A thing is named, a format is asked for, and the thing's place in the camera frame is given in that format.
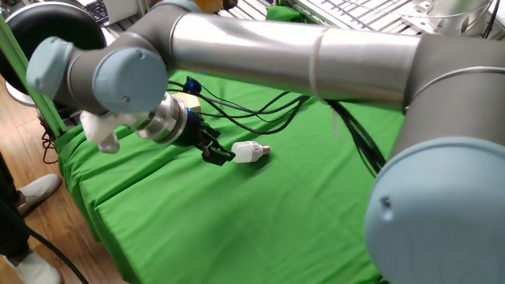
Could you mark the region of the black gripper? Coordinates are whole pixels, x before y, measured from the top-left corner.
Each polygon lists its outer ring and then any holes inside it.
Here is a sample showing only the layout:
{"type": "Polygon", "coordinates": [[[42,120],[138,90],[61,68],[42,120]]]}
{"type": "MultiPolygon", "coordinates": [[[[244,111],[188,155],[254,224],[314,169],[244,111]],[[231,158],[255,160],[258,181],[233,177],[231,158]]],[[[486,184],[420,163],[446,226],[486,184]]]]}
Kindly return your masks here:
{"type": "Polygon", "coordinates": [[[179,147],[208,145],[202,149],[202,158],[206,163],[222,166],[224,163],[232,161],[236,155],[218,144],[221,132],[213,129],[194,111],[187,110],[187,114],[183,131],[174,141],[174,145],[179,147]]]}

